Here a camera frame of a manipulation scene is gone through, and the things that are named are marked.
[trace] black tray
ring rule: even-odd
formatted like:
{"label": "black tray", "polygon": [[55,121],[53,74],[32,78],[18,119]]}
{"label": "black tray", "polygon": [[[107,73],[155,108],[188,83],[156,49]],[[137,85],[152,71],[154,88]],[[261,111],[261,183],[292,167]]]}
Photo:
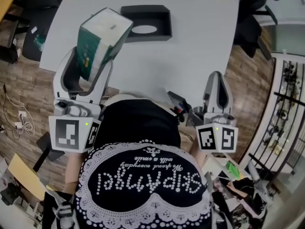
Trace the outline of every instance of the black tray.
{"label": "black tray", "polygon": [[133,21],[133,27],[151,25],[157,28],[150,33],[130,31],[125,42],[167,41],[172,38],[171,13],[163,5],[134,5],[121,7],[121,15]]}

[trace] green object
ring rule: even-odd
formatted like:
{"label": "green object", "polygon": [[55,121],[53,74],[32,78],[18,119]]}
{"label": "green object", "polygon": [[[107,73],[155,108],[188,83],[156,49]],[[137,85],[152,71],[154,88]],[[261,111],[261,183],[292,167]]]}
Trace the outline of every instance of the green object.
{"label": "green object", "polygon": [[77,66],[83,79],[93,82],[106,63],[122,48],[132,21],[105,8],[86,20],[77,39]]}
{"label": "green object", "polygon": [[231,162],[228,161],[226,164],[227,170],[233,174],[233,176],[235,176],[237,179],[240,179],[240,173],[238,168]]}
{"label": "green object", "polygon": [[39,51],[43,51],[44,43],[46,42],[46,36],[45,35],[36,35],[34,39],[34,44],[38,47]]}

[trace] white wall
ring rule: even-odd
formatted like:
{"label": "white wall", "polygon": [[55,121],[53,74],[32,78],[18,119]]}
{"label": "white wall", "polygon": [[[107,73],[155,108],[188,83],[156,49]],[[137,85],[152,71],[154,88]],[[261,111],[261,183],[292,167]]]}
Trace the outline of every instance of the white wall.
{"label": "white wall", "polygon": [[0,226],[3,229],[35,229],[30,219],[15,205],[6,206],[0,199]]}
{"label": "white wall", "polygon": [[274,50],[305,56],[305,25],[278,25],[275,27]]}
{"label": "white wall", "polygon": [[[301,0],[267,0],[279,24],[305,24],[305,5]],[[261,25],[272,25],[270,16],[256,16]]]}

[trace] office chair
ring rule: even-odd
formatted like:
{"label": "office chair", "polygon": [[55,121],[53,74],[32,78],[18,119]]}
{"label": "office chair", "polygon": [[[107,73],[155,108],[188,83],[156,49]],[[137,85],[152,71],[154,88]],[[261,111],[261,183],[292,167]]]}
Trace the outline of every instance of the office chair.
{"label": "office chair", "polygon": [[12,205],[18,197],[21,197],[23,200],[28,202],[24,194],[21,192],[21,187],[20,186],[18,187],[11,182],[8,184],[8,187],[5,190],[0,192],[0,194],[1,194],[1,200],[7,206]]}
{"label": "office chair", "polygon": [[[262,28],[253,15],[271,16],[277,25],[277,19],[270,8],[265,5],[267,0],[240,0],[234,45],[239,45],[244,52],[253,58],[256,49],[260,49],[267,60],[271,54],[261,39]],[[265,5],[265,11],[257,11]]]}
{"label": "office chair", "polygon": [[13,27],[10,34],[8,47],[11,46],[16,34],[26,33],[22,55],[34,61],[40,61],[42,52],[35,45],[34,40],[37,35],[46,37],[62,0],[15,0],[14,4],[22,7],[21,18],[6,14],[4,19],[13,21]]}

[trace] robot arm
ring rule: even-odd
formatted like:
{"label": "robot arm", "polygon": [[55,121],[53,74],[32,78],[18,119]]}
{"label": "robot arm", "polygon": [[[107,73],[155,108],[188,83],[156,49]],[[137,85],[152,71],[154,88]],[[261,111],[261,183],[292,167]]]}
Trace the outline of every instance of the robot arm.
{"label": "robot arm", "polygon": [[233,96],[220,72],[213,72],[206,84],[203,107],[190,111],[188,123],[196,128],[199,148],[204,152],[236,151],[238,128],[232,115]]}
{"label": "robot arm", "polygon": [[76,65],[76,47],[63,59],[53,80],[54,115],[49,116],[51,144],[54,150],[84,153],[98,133],[102,113],[101,97],[112,72],[112,60],[100,69],[88,91],[80,85]]}

